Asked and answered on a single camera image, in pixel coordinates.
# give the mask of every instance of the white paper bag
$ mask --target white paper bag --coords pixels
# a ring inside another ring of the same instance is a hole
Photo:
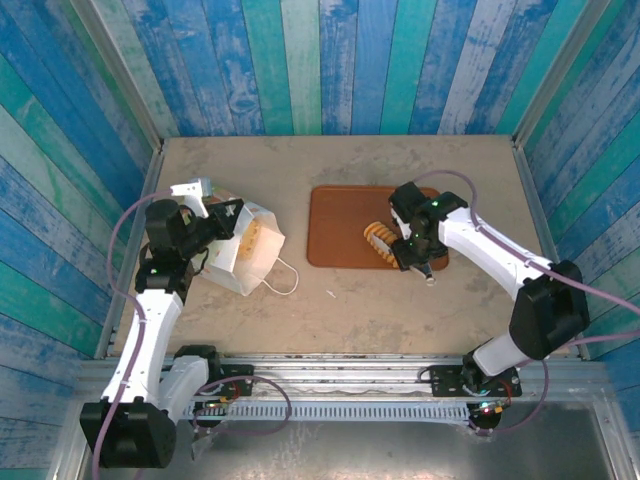
[[[222,188],[213,188],[207,203],[239,198]],[[247,296],[260,285],[273,268],[284,244],[276,216],[266,208],[245,200],[231,240],[216,240],[209,245],[209,256],[200,276],[241,295]],[[192,262],[198,270],[204,254]]]

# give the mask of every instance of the wooden plank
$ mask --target wooden plank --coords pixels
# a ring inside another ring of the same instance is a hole
[[[380,133],[406,135],[437,0],[398,0]]]
[[[73,387],[89,357],[0,314],[0,365]]]
[[[82,42],[82,46],[84,50],[87,52],[87,55],[89,55],[89,58],[91,58],[91,61],[93,62],[95,68],[98,70],[98,73],[102,77],[102,80],[104,81],[105,85],[111,92],[111,95],[113,96],[114,100],[118,103],[118,106],[120,107],[120,110],[122,111],[123,115],[127,117],[127,120],[129,121],[129,125],[131,125],[131,128],[133,129],[134,133],[138,137],[138,140],[142,144],[143,148],[147,149],[146,151],[148,152],[148,156],[151,157],[153,155],[153,148],[149,144],[147,137],[142,131],[142,128],[140,128],[138,119],[136,118],[135,114],[131,110],[131,107],[129,106],[127,99],[124,97],[122,91],[120,90],[120,86],[118,85],[118,83],[116,82],[116,79],[111,74],[109,67],[107,67],[107,64],[105,63],[104,59],[102,58],[102,55],[96,48],[96,45],[93,43],[93,39],[91,38],[91,35],[89,35],[89,32],[87,32],[87,29],[84,27],[82,20],[78,16],[78,13],[76,12],[73,5],[71,5],[71,0],[59,0],[59,1],[60,1],[60,8],[62,9],[65,16],[67,17],[67,21],[73,27],[75,34],[78,36],[78,39],[80,40],[80,42]]]
[[[0,156],[106,255],[111,227],[2,107]],[[117,241],[113,257],[116,268],[120,268],[124,249],[124,244]]]
[[[264,135],[241,0],[203,0],[238,135]]]
[[[136,187],[138,191],[141,190],[144,183],[144,175],[139,168],[136,168],[135,159],[131,157],[118,133],[107,121],[100,106],[96,103],[91,92],[89,92],[86,82],[69,63],[58,42],[42,22],[33,5],[23,0],[5,0],[3,7],[13,17],[22,32],[20,35],[15,33],[7,35],[6,40],[9,43],[9,49],[13,48],[14,43],[20,43],[25,40],[29,43],[29,48],[38,57],[33,60],[42,62],[48,70],[47,76],[40,77],[39,81],[44,83],[45,86],[57,84],[62,89],[91,131],[100,139],[105,150],[114,158],[120,160],[122,176],[135,179],[134,190]],[[27,64],[27,68],[30,67],[33,60],[18,57],[18,61]]]
[[[640,202],[640,157],[580,216],[556,244],[560,258],[575,258]]]
[[[0,210],[0,261],[60,297],[92,320],[103,323],[111,297]]]
[[[107,180],[118,199],[124,204],[132,200],[131,191],[118,178],[117,172],[101,162],[89,157],[91,164],[80,155],[73,144],[47,113],[31,90],[5,58],[0,55],[0,83],[5,88],[0,90],[0,104],[13,116],[33,141],[40,147],[53,163],[65,174],[78,191],[89,200],[108,221],[109,226],[116,224],[122,215],[123,207],[105,186],[102,178]],[[131,222],[123,225],[120,238],[126,242],[131,231]]]
[[[600,45],[600,42],[607,34],[609,27],[615,20],[624,4],[625,0],[611,0],[611,3],[609,3],[609,6],[598,20],[598,23],[596,23],[595,27],[593,27],[589,38],[580,49],[580,53],[578,53],[578,56],[573,61],[573,64],[562,79],[562,82],[558,86],[556,92],[553,94],[553,97],[549,101],[549,104],[540,117],[540,120],[538,120],[538,123],[533,129],[533,132],[531,132],[529,140],[527,140],[527,144],[525,145],[524,149],[528,158],[538,144],[538,141],[549,125],[549,122],[558,112],[560,104],[567,97],[567,94],[571,90],[571,87],[573,87],[573,84],[577,80],[578,76],[589,62],[591,55],[593,55],[596,48],[598,48],[598,45]]]
[[[293,135],[279,0],[242,0],[267,135]]]
[[[93,3],[138,86],[158,135],[161,138],[178,136],[173,114],[121,0],[93,0]]]
[[[210,135],[162,0],[123,0],[180,135]]]
[[[560,238],[601,192],[640,155],[640,144],[637,142],[639,131],[640,113],[620,132],[553,212],[549,218],[549,229],[554,238]]]
[[[322,134],[318,0],[281,0],[291,115],[296,135]]]
[[[624,418],[627,421],[629,431],[635,432],[640,430],[640,385],[617,392],[618,402]]]
[[[480,96],[516,0],[478,0],[471,19],[438,134],[463,134]]]
[[[638,285],[640,285],[640,249],[636,249],[620,260],[604,274],[596,278],[591,285],[625,299],[638,293]],[[599,317],[615,306],[614,303],[595,295],[587,295],[587,301],[589,302],[591,318]]]
[[[89,53],[67,20],[62,3],[32,0],[35,9],[49,28],[73,68],[78,72],[91,96],[104,114],[136,166],[146,174],[153,151],[147,141],[141,142],[96,69]]]
[[[0,478],[2,480],[45,480],[47,473],[46,468],[0,469]]]
[[[635,387],[640,384],[640,340],[612,350],[598,359],[607,364],[611,383],[616,390]]]
[[[0,417],[63,425],[73,388],[0,365]]]
[[[438,132],[476,0],[438,0],[409,133]]]
[[[640,293],[631,297],[629,301],[640,307]],[[640,317],[626,308],[614,307],[596,319],[584,332],[584,335],[585,337],[593,337],[596,335],[608,335],[610,333],[629,332],[638,328],[640,328]],[[626,338],[622,340],[590,343],[588,344],[589,355],[594,359],[599,358],[601,355],[633,341],[633,338]]]
[[[496,127],[498,134],[513,134],[542,83],[549,67],[571,33],[587,0],[558,0],[529,63]]]
[[[580,178],[585,169],[579,169],[575,162],[570,163],[573,156],[577,154],[576,161],[582,161],[588,166],[588,159],[593,158],[590,150],[596,148],[594,144],[598,142],[601,144],[598,147],[600,150],[596,149],[594,152],[595,158],[597,158],[597,154],[604,151],[603,147],[608,146],[636,113],[638,102],[640,102],[638,100],[640,97],[639,68],[640,29],[629,38],[629,41],[620,50],[591,95],[583,99],[582,108],[551,153],[553,162],[549,162],[534,174],[538,191],[541,193],[542,206],[548,215],[558,205],[558,197],[560,200],[563,197],[563,195],[556,194],[555,201],[557,203],[546,200],[547,191],[551,189],[552,184],[558,181],[558,171],[565,165],[570,165],[571,168],[576,168],[579,171],[580,174],[577,178]],[[624,109],[624,111],[617,115],[616,108]],[[609,126],[608,124],[614,120],[615,124]],[[561,183],[559,187],[562,194],[564,189],[569,190],[571,185]]]
[[[519,0],[509,19],[466,133],[493,133],[557,0]]]
[[[4,263],[0,263],[0,279],[4,287],[1,313],[93,356],[100,339],[98,323]]]
[[[5,212],[102,290],[111,291],[106,257],[1,156],[0,197]]]
[[[584,281],[591,283],[638,247],[640,203],[634,205],[589,245],[575,263],[580,267]]]
[[[320,0],[322,133],[351,132],[358,0]]]
[[[634,32],[640,21],[640,8],[637,8],[639,1],[627,0],[607,35],[558,107],[557,113],[549,122],[536,148],[530,153],[529,163],[534,179],[539,170],[553,168],[549,167],[549,163],[555,162],[553,151],[556,143],[563,137],[565,130],[572,124],[576,114],[584,105],[585,99],[592,94],[596,84]]]
[[[0,5],[0,54],[9,62],[34,96],[46,108],[51,117],[60,126],[65,135],[85,157],[95,157],[96,162],[112,164],[117,172],[126,172],[129,168],[126,158],[113,157],[88,124],[75,109],[57,82],[52,81],[49,70],[41,62],[36,52],[27,43],[13,19]],[[142,185],[142,174],[134,172],[131,176],[121,177],[130,190],[130,199],[136,198],[136,192]]]
[[[0,468],[48,469],[60,431],[57,425],[0,418]]]
[[[378,135],[397,0],[360,0],[356,26],[352,135]]]
[[[165,0],[164,4],[208,135],[235,135],[227,92],[201,0]]]

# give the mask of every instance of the brown tray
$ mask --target brown tray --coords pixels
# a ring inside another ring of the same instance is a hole
[[[323,185],[311,192],[307,259],[315,267],[393,268],[364,238],[364,229],[375,221],[384,223],[398,236],[391,222],[389,196],[396,187],[361,185]],[[432,188],[421,188],[428,197],[439,195]],[[431,262],[442,270],[449,256]]]

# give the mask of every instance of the wooden tray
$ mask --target wooden tray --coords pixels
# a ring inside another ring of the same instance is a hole
[[[311,192],[307,259],[315,267],[393,268],[364,238],[364,229],[380,221],[398,236],[391,222],[389,196],[396,187],[323,185]],[[428,197],[437,190],[422,188]],[[449,256],[431,262],[433,270],[449,264]]]

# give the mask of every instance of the beige floor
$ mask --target beige floor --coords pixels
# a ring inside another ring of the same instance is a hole
[[[321,269],[306,260],[313,187],[399,185],[436,168],[470,175],[480,192],[483,218],[539,253],[507,137],[170,140],[158,188],[209,176],[214,185],[275,212],[287,236],[281,256],[300,271],[300,286],[295,294],[280,297],[262,285],[243,298],[196,278],[169,351],[183,344],[213,343],[228,353],[466,353],[503,332],[511,299],[456,252],[433,288],[411,273]],[[437,177],[430,185],[469,198],[455,178]],[[286,289],[290,277],[276,265],[268,279]],[[117,351],[131,314],[127,306]]]

